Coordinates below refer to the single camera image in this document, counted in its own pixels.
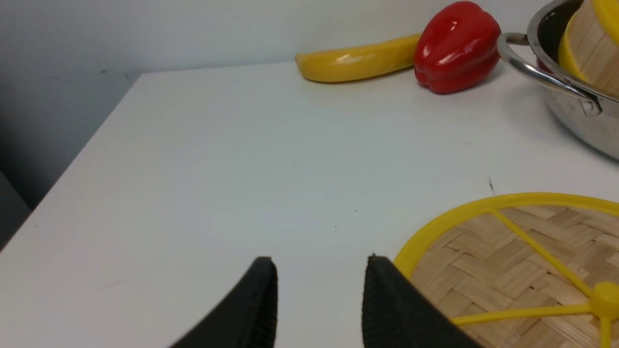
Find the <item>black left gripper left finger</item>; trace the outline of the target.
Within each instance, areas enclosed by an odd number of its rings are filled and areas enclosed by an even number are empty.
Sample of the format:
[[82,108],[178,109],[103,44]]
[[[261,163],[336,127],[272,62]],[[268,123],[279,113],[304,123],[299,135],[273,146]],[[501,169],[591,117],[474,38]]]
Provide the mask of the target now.
[[276,343],[278,277],[267,256],[256,258],[229,293],[174,348],[272,348]]

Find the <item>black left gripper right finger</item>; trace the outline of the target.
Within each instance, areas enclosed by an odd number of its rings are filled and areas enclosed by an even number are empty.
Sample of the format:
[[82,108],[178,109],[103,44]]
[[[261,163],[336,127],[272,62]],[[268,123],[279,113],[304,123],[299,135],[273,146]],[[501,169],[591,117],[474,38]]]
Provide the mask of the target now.
[[362,302],[365,348],[478,348],[385,256],[368,258]]

